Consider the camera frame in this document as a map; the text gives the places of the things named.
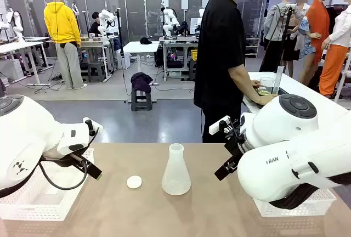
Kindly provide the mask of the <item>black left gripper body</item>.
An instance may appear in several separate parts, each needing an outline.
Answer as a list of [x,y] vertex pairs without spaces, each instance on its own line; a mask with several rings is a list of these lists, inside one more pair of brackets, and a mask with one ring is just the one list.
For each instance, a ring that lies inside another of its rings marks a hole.
[[90,161],[86,159],[81,152],[70,153],[68,155],[65,155],[61,159],[54,159],[52,157],[42,156],[42,160],[54,162],[60,167],[69,167],[69,166],[83,167],[84,163],[86,164],[86,166],[90,165]]

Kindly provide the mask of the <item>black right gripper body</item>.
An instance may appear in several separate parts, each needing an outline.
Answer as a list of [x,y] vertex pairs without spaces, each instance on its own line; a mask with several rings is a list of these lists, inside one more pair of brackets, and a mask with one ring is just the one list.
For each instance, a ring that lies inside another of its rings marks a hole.
[[227,134],[225,135],[226,143],[224,147],[231,153],[231,157],[226,160],[224,166],[237,166],[243,154],[245,153],[242,145],[245,142],[243,134]]

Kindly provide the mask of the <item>person's right hand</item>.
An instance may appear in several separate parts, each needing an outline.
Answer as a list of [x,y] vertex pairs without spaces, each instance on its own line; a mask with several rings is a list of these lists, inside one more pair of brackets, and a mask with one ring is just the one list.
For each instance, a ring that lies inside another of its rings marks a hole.
[[264,96],[258,96],[256,104],[264,106],[264,105],[268,104],[271,100],[273,100],[277,96],[278,96],[277,94],[267,94],[267,95],[264,95]]

